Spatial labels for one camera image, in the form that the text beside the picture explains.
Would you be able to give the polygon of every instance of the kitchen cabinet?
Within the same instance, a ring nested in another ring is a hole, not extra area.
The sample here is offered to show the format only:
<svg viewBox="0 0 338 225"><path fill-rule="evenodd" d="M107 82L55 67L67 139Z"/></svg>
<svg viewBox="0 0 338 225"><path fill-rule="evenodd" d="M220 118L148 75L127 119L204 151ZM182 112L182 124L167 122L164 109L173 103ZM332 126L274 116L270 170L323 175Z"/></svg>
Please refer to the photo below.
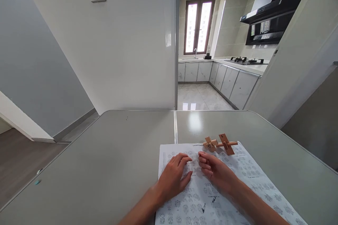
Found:
<svg viewBox="0 0 338 225"><path fill-rule="evenodd" d="M222 83L223 83L223 79L224 79L224 76L225 76L226 69L227 69L227 67L224 66L224 65L219 65L218 66L218 71L217 71L217 75L216 75L214 86L219 91L221 90L221 87L222 87Z"/></svg>
<svg viewBox="0 0 338 225"><path fill-rule="evenodd" d="M184 82L184 76L186 74L186 64L185 63L179 63L178 71L177 72L179 74L178 81L179 82Z"/></svg>
<svg viewBox="0 0 338 225"><path fill-rule="evenodd" d="M241 71L238 73L235 85L230 95L230 101L234 103L239 110L243 110L257 79L257 76L248 73Z"/></svg>
<svg viewBox="0 0 338 225"><path fill-rule="evenodd" d="M209 81L211 73L212 62L200 62L198 65L197 81Z"/></svg>
<svg viewBox="0 0 338 225"><path fill-rule="evenodd" d="M196 82L197 81L198 62L186 63L186 72L184 76L185 82Z"/></svg>
<svg viewBox="0 0 338 225"><path fill-rule="evenodd" d="M218 63L215 63L215 62L212 63L212 68L211 68L209 82L212 83L213 85L215 85L215 79L216 79L216 74L217 74L218 66L219 66Z"/></svg>
<svg viewBox="0 0 338 225"><path fill-rule="evenodd" d="M222 88L220 90L220 92L226 98L230 98L232 88L235 84L238 73L239 73L239 70L235 70L235 69L232 69L232 68L228 68L226 70L224 80L223 80L223 84L222 84Z"/></svg>

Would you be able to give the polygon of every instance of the gray table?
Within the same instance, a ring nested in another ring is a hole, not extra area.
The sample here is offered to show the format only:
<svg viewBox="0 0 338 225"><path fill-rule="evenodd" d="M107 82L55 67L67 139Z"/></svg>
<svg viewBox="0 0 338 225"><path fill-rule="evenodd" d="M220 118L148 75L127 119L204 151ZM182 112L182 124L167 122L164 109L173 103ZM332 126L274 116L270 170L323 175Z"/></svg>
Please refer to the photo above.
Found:
<svg viewBox="0 0 338 225"><path fill-rule="evenodd" d="M250 111L177 111L177 142L240 141L308 224L337 224L338 174Z"/></svg>
<svg viewBox="0 0 338 225"><path fill-rule="evenodd" d="M337 173L249 111L108 111L0 212L0 224L115 224L157 180L160 144L222 133L309 224L335 224Z"/></svg>

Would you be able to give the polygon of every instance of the window frame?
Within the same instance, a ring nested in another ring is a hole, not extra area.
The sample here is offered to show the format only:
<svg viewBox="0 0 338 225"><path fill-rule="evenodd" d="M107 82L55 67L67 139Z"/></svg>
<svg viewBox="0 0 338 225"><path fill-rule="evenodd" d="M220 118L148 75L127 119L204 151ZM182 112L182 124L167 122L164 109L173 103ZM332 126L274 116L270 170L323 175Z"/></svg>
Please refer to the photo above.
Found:
<svg viewBox="0 0 338 225"><path fill-rule="evenodd" d="M204 45L204 51L203 52L197 52L197 54L206 54L207 53L207 47L209 43L209 37L211 32L211 21L214 14L214 6L215 6L215 0L188 0L186 1L186 17L185 17L185 27L184 27L184 48L183 48L183 55L190 55L195 54L195 51L192 52L186 52L186 42L187 42L187 28L188 28L188 8L191 4L197 4L197 13L196 13L196 23L195 23L195 36L194 36L194 46L193 48L197 48L198 45L198 38L200 34L200 24L201 24L201 14L202 14L202 6L203 3L211 2L211 9L210 9L210 16L209 16L209 26L207 28L207 37L206 37L206 43Z"/></svg>

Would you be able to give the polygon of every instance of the bottle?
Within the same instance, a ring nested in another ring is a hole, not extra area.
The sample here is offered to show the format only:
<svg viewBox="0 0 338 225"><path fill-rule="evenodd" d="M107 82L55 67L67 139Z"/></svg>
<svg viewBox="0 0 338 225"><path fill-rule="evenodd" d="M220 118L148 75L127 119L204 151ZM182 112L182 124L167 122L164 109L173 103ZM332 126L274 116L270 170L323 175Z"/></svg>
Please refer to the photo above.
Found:
<svg viewBox="0 0 338 225"><path fill-rule="evenodd" d="M208 47L207 47L207 56L209 56L210 55L210 46L208 45Z"/></svg>

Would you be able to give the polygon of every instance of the printed diagram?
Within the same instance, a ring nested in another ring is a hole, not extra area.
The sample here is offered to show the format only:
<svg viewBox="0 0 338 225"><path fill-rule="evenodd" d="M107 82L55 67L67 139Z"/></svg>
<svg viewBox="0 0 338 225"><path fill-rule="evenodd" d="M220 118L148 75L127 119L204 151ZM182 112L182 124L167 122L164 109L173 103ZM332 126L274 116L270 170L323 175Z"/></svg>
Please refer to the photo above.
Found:
<svg viewBox="0 0 338 225"><path fill-rule="evenodd" d="M246 216L241 214L232 203L220 195L218 189L203 175L198 165L198 151L201 145L195 144L169 144L160 146L159 176L166 164L178 153L185 153L192 158L183 175L193 171L193 177L188 187L166 202L156 212L156 225L224 225L238 224L249 225ZM247 184L271 208L280 214L292 225L306 225L305 221L297 214L291 204L284 198L275 185L265 175L259 165L239 142L233 146L235 155L228 156L221 149L214 152L214 156Z"/></svg>

